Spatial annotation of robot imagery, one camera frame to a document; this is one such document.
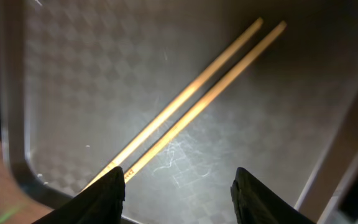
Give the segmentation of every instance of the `checkered pattern surface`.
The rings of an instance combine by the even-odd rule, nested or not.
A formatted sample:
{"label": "checkered pattern surface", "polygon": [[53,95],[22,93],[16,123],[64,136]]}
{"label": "checkered pattern surface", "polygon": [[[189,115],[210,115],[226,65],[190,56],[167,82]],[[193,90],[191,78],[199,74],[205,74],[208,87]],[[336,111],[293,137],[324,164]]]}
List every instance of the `checkered pattern surface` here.
{"label": "checkered pattern surface", "polygon": [[[258,16],[244,15],[244,1],[39,3],[28,1],[25,20],[26,156],[41,181],[69,195]],[[302,31],[297,38],[321,35],[301,27],[292,24]],[[341,55],[332,43],[302,49],[291,29],[127,184],[124,216],[141,223],[235,223],[229,189],[239,166],[295,204],[357,90],[358,63],[351,62],[358,48]],[[343,45],[354,41],[341,35]],[[286,54],[289,47],[304,52]]]}

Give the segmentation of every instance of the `chopstick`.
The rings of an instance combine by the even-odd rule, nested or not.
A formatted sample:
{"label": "chopstick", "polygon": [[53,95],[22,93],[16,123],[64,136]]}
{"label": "chopstick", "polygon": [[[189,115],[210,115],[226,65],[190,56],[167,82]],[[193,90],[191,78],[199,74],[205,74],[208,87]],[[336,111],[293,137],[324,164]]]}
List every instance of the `chopstick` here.
{"label": "chopstick", "polygon": [[262,26],[258,18],[220,56],[218,56],[195,80],[193,80],[161,113],[154,118],[83,190],[95,183],[104,174],[121,164],[162,123],[164,123],[186,100],[188,100],[212,75],[224,65]]}
{"label": "chopstick", "polygon": [[153,159],[181,130],[199,115],[244,69],[246,69],[283,31],[287,24],[282,21],[244,58],[220,79],[190,110],[183,115],[126,173],[127,183]]}

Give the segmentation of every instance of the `white speck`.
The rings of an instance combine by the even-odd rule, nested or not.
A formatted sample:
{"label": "white speck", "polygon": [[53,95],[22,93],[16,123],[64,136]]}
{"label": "white speck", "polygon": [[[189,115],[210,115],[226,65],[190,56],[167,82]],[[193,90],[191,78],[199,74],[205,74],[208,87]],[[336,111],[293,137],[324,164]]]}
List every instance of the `white speck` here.
{"label": "white speck", "polygon": [[41,2],[39,0],[35,0],[40,6],[42,6]]}

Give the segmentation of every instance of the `scratched surface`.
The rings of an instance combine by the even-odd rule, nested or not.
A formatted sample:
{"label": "scratched surface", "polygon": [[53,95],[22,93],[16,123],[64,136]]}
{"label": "scratched surface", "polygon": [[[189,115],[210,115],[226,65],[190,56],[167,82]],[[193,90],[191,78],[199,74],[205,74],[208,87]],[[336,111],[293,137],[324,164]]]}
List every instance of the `scratched surface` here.
{"label": "scratched surface", "polygon": [[123,164],[128,168],[282,18],[284,34],[126,186],[141,223],[235,223],[245,167],[295,205],[358,89],[358,2],[28,1],[26,156],[76,195],[256,18],[260,32]]}

